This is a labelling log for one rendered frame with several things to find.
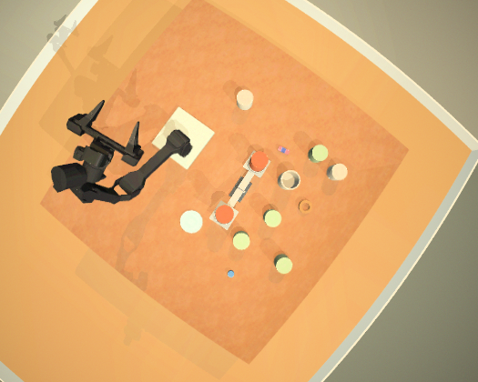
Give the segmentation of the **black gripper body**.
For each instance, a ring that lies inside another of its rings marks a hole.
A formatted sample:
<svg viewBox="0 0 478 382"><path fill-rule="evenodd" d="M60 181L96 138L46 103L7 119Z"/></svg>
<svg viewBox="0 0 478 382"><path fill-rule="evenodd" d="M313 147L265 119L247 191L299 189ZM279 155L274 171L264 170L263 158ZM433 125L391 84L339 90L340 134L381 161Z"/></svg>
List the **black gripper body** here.
<svg viewBox="0 0 478 382"><path fill-rule="evenodd" d="M130 155L128 152L124 151L125 146L120 145L118 142L110 139L108 136L105 136L95 130L92 126L92 123L87 127L82 127L80 124L75 122L75 119L82 114L76 114L75 116L69 117L66 123L67 130L69 129L72 133L82 136L84 134L90 135L94 138L90 146L94 149L101 151L102 153L108 155L118 151L122 154L121 161L126 162L131 166L136 166L140 158L145 153L143 150L139 150L136 156Z"/></svg>

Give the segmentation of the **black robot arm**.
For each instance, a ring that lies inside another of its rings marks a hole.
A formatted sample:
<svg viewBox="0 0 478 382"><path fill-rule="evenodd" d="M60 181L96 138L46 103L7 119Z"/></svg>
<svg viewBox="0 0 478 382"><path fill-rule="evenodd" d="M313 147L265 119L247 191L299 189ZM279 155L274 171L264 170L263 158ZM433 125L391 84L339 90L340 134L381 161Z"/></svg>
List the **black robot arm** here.
<svg viewBox="0 0 478 382"><path fill-rule="evenodd" d="M190 144L190 138L181 130L174 130L167 137L166 144L138 171L129 172L117 179L111 187L106 187L95 183L107 177L104 171L111 162L114 153L106 155L90 145L86 145L86 147L77 146L73 158L77 161L84 160L83 165L71 163L52 167L53 188L57 193L69 188L83 204L92 203L94 200L109 202L113 205L118 201L128 202L140 194L146 179L172 155L178 154L185 158L193 148ZM101 170L95 169L87 163L97 166ZM114 190L117 185L125 191L126 195L119 195Z"/></svg>

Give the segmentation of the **grey balance beam with round pans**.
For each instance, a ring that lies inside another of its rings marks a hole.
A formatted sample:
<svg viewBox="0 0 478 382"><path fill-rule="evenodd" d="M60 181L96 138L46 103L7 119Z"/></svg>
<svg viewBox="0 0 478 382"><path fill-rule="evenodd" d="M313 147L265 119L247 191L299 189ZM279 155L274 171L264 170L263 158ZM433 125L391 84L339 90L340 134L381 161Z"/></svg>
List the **grey balance beam with round pans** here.
<svg viewBox="0 0 478 382"><path fill-rule="evenodd" d="M243 178L242 176L239 178L239 181L237 182L237 184L233 187L233 189L231 190L231 192L229 193L229 196L231 196L231 199L228 201L228 203L226 204L225 202L223 201L219 201L218 205L216 206L216 208L214 209L213 213L211 214L211 216L209 217L210 220L212 220L213 222L215 222L216 224L222 226L223 228L225 228L226 230L229 229L230 225L232 224L233 220L235 219L235 217L237 216L237 214L239 213L238 210L234 209L234 205L238 202L241 202L241 200L243 199L243 197L246 195L246 193L248 192L249 188L251 187L252 183L250 183L250 180L251 178L255 175L255 176L258 176L259 178L262 177L263 173L265 172L265 170L267 169L267 167L269 166L270 164L270 160L268 162L268 164L265 166L265 168L259 172L256 172L254 170L252 170L250 167L249 167L249 161L252 157L252 155L255 153L256 151L253 150L253 152L251 153L251 155L249 156L248 160L246 161L246 163L244 164L244 168L246 168L248 171L248 173L245 175L245 177ZM218 209L218 207L220 206L230 206L234 212L234 217L232 218L232 220L230 222L228 222L227 224L221 224L217 219L216 219L216 210Z"/></svg>

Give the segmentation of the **pale grey cylinder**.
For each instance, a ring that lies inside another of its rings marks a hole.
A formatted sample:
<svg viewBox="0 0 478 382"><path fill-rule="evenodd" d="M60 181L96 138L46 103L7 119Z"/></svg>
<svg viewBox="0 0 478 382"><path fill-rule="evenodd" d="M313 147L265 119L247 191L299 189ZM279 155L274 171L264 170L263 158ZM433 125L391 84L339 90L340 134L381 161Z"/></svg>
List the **pale grey cylinder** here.
<svg viewBox="0 0 478 382"><path fill-rule="evenodd" d="M248 110L253 105L253 94L249 90L241 90L237 94L237 105L241 110Z"/></svg>
<svg viewBox="0 0 478 382"><path fill-rule="evenodd" d="M327 177L331 180L344 179L347 175L347 168L343 164L335 164L327 169Z"/></svg>

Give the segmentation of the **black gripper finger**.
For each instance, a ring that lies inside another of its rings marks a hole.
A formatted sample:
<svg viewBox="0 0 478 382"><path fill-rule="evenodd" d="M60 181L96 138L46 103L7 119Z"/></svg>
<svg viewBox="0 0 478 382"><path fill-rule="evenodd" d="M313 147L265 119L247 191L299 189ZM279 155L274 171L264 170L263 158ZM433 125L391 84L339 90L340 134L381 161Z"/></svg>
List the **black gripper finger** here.
<svg viewBox="0 0 478 382"><path fill-rule="evenodd" d="M102 100L93 110L88 114L83 114L75 119L75 122L80 124L82 127L87 127L91 123L95 122L97 119L98 113L101 111L105 100Z"/></svg>
<svg viewBox="0 0 478 382"><path fill-rule="evenodd" d="M137 122L136 126L133 129L131 137L124 149L124 151L128 152L132 156L136 156L137 152L140 150L141 146L138 142L138 129L139 129L139 122Z"/></svg>

